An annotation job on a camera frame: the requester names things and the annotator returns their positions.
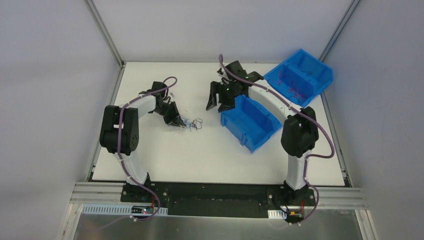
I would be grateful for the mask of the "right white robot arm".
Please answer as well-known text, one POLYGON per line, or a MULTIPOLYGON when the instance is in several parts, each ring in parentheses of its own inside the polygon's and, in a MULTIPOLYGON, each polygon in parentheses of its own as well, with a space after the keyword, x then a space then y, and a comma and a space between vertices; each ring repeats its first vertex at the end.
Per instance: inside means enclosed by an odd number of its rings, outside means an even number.
POLYGON ((311 107, 296 109, 279 93, 266 86, 256 71, 243 69, 239 61, 221 65, 220 81, 211 81, 206 110, 215 107, 221 124, 229 127, 242 145, 253 152, 273 135, 280 124, 280 143, 287 154, 284 200, 296 205, 309 190, 306 172, 309 157, 319 139, 319 125, 311 107))

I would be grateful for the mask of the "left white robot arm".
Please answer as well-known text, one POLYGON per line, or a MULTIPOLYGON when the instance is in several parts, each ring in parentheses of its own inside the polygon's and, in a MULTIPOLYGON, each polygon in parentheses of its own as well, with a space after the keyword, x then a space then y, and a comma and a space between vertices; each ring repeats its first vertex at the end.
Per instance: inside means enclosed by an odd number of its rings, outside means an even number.
POLYGON ((177 81, 174 76, 154 81, 150 89, 140 92, 129 102, 104 108, 99 144, 117 159, 125 181, 135 186, 134 197, 143 203, 152 198, 153 189, 145 184, 149 174, 137 155, 140 118, 156 113, 167 126, 185 127, 175 101, 169 96, 169 88, 177 81))

